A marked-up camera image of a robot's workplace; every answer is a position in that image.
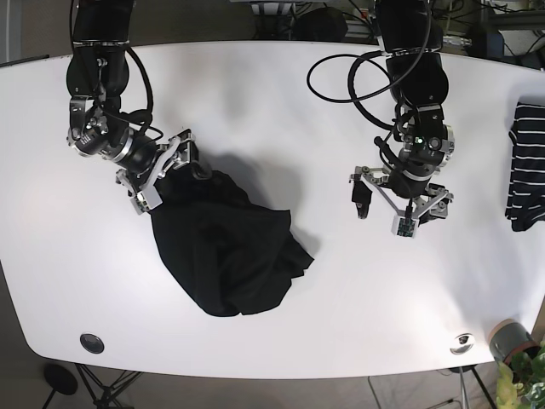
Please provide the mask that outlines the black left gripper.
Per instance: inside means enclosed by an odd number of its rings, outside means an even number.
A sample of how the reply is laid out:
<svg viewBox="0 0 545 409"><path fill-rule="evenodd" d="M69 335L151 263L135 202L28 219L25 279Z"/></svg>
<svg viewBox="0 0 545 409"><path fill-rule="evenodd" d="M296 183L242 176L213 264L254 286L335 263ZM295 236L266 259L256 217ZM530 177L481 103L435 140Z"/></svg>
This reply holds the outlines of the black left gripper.
<svg viewBox="0 0 545 409"><path fill-rule="evenodd" d="M394 212L393 234L416 236L417 229L448 216L453 194L431 182L447 165L455 149L451 127L441 111L408 111L393 123L386 137L377 136L381 168L357 167L351 175L358 218L369 215L373 193L379 193Z"/></svg>

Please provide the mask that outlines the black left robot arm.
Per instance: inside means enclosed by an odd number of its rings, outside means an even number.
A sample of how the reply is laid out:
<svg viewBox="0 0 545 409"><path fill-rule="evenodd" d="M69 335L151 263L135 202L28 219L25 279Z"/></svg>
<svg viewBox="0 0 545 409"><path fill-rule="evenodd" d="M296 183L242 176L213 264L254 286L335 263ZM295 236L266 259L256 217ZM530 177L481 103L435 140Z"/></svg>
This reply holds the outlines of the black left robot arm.
<svg viewBox="0 0 545 409"><path fill-rule="evenodd" d="M453 199L446 187L431 181L455 151L443 110L449 92L439 53L443 32L428 1L377 1L371 20L381 47L352 57L344 101L387 134L374 139L381 167L358 166L351 174L352 202L365 219L372 194L379 193L393 209L393 234L413 238L421 225L444 220ZM358 95L359 68L379 57L385 60L387 85Z"/></svg>

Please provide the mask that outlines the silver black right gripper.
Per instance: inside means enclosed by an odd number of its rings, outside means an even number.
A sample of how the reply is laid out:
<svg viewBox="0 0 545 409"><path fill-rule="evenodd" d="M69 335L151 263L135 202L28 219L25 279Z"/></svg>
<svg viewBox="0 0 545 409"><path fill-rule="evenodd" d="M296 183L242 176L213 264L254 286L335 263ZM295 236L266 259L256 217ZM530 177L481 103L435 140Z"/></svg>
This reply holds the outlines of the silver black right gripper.
<svg viewBox="0 0 545 409"><path fill-rule="evenodd" d="M190 130L183 130L170 138L168 144L159 145L119 121L108 126L101 111L72 111L68 145L81 156L98 155L119 166L116 182L128 189L137 214L147 213L163 203L155 184L169 171L186 172L199 181L213 176L207 159L197 158L195 138Z"/></svg>

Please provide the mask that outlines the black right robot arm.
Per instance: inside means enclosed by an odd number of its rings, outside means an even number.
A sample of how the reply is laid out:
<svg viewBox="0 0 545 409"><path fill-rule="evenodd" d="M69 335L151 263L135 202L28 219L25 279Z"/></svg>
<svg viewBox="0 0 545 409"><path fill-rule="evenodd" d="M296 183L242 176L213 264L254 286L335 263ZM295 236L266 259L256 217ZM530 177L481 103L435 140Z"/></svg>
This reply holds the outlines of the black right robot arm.
<svg viewBox="0 0 545 409"><path fill-rule="evenodd" d="M154 97L146 68L129 42L132 1L73 1L69 11L72 60L66 73L71 96L67 143L83 157L100 156L119 170L136 211L147 213L163 200L156 188L170 171L187 167L194 178L212 176L190 130L160 143L151 138ZM146 105L123 112L121 96L129 83L131 59L146 91Z"/></svg>

